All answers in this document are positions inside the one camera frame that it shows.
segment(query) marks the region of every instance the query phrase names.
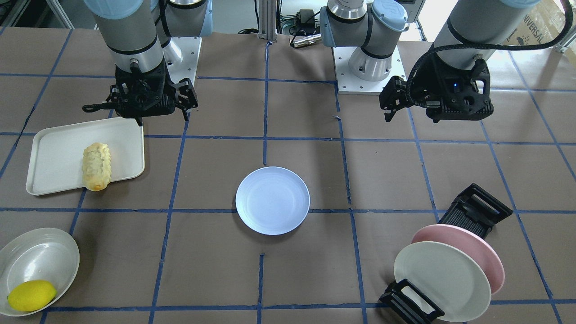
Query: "rectangular tray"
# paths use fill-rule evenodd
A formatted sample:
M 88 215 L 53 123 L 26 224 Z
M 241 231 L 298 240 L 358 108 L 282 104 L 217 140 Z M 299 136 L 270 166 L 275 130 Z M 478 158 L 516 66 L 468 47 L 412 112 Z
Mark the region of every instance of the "rectangular tray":
M 112 181 L 136 178 L 144 171 L 144 132 L 133 119 L 53 127 L 34 136 L 26 191 L 45 195 L 84 187 L 82 158 L 94 142 L 110 148 Z

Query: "bread roll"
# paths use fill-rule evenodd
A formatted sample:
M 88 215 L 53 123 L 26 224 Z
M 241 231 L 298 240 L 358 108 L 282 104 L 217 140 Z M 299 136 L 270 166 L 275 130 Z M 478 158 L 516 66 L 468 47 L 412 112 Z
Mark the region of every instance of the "bread roll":
M 94 143 L 84 149 L 82 159 L 82 182 L 88 190 L 100 191 L 112 180 L 108 145 Z

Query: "blue plastic cover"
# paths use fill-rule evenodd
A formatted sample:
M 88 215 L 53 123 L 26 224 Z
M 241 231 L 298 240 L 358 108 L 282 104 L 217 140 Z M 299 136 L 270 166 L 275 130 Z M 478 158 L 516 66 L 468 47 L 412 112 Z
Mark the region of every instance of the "blue plastic cover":
M 326 47 L 336 47 L 332 28 L 330 28 L 330 19 L 326 7 L 320 8 L 320 34 L 322 34 L 322 43 Z
M 408 21 L 408 13 L 401 4 L 394 0 L 374 0 L 372 13 L 388 28 L 402 32 Z
M 526 9 L 537 5 L 540 0 L 500 0 L 500 2 L 508 7 Z
M 84 0 L 88 9 L 95 15 L 112 20 L 130 16 L 140 8 L 142 2 L 144 0 Z
M 212 35 L 214 30 L 214 23 L 212 21 L 212 0 L 208 0 L 206 3 L 206 15 L 204 16 L 204 24 L 202 24 L 202 29 L 200 30 L 200 37 Z

